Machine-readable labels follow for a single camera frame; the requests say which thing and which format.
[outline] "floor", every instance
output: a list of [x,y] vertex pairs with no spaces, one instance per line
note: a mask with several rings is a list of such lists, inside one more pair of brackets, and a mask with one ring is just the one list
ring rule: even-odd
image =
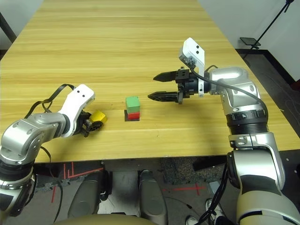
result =
[[[248,55],[247,63],[251,70],[263,84],[270,96],[274,99],[278,107],[282,110],[294,130],[300,136],[299,110],[300,93],[293,91],[282,79],[273,66],[262,55]],[[170,225],[183,225],[188,215],[196,218],[204,213],[204,203],[207,198],[213,196],[209,182],[220,179],[222,165],[209,168],[204,171],[194,172],[191,164],[197,158],[175,158],[175,159],[132,159],[132,160],[108,160],[105,161],[105,168],[114,173],[114,189],[109,199],[99,206],[99,212],[108,213],[112,210],[124,210],[128,214],[137,212],[137,171],[148,169],[153,171],[157,179],[168,209]],[[300,178],[294,173],[294,166],[291,166],[293,182],[300,182]],[[57,221],[67,218],[68,208],[74,197],[76,190],[81,184],[83,177],[65,182],[62,208]],[[298,188],[289,188],[298,193]],[[39,190],[22,214],[18,217],[11,217],[6,221],[6,225],[15,224],[51,224],[56,214],[59,202],[59,190],[56,194],[50,188]],[[225,194],[221,200],[221,205],[227,217],[235,221],[236,202],[239,190],[234,188],[229,182]],[[121,205],[113,205],[120,196],[126,196]],[[300,207],[300,200],[294,199]]]

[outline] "wooden table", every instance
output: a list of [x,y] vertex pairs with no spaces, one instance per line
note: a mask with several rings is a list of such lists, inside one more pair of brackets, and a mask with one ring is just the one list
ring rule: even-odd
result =
[[[182,66],[178,52],[188,37],[205,50],[207,66],[247,69],[268,106],[279,149],[300,147],[276,104],[196,0],[45,0],[1,61],[1,134],[62,83],[84,83],[96,94],[87,111],[99,109],[108,121],[88,138],[45,143],[53,161],[226,154],[232,149],[219,96],[194,96],[183,105],[147,98],[177,89],[175,82],[152,78]],[[69,92],[55,99],[52,111]],[[139,122],[124,122],[128,96],[140,99]],[[41,150],[36,161],[48,160]]]

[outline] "sneaker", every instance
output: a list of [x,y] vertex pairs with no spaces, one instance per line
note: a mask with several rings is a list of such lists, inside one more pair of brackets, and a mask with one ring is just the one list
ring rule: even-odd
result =
[[[211,201],[212,201],[211,198],[208,199],[208,200],[206,200],[206,203],[205,203],[205,209],[206,209],[206,211],[207,211],[208,208],[210,207]],[[224,212],[223,212],[223,210],[222,210],[220,204],[218,204],[218,205],[216,206],[216,208],[215,208],[214,211],[215,211],[215,214],[212,213],[210,218],[211,218],[212,222],[215,224],[216,219],[217,219],[218,217],[221,217],[221,216],[225,217],[225,214],[224,214]]]
[[198,220],[195,217],[188,216],[186,218],[186,225],[195,225],[196,223],[198,223]]

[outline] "black cable on floor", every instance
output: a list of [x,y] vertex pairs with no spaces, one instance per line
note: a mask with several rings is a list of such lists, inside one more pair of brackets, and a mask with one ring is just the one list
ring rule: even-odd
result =
[[53,223],[55,223],[55,221],[56,221],[56,219],[57,219],[57,217],[58,217],[58,215],[60,213],[60,209],[61,209],[62,197],[63,197],[63,188],[62,188],[60,180],[58,178],[54,177],[54,175],[52,174],[52,171],[51,171],[51,154],[50,154],[50,152],[45,147],[43,147],[43,146],[41,146],[41,149],[44,150],[45,153],[47,154],[47,156],[49,157],[49,159],[50,159],[50,162],[49,162],[50,163],[50,165],[49,165],[50,166],[49,167],[49,172],[50,172],[51,176],[55,179],[57,185],[60,187],[60,204],[58,206],[57,213],[56,213],[55,219],[53,221]]
[[164,198],[169,198],[169,199],[178,201],[178,202],[180,202],[180,203],[186,205],[186,206],[187,206],[190,210],[192,210],[198,217],[200,217],[200,215],[196,212],[196,210],[194,210],[194,208],[193,208],[191,205],[189,205],[189,204],[183,202],[182,200],[179,200],[179,199],[177,199],[177,198],[168,197],[168,196],[164,196]]

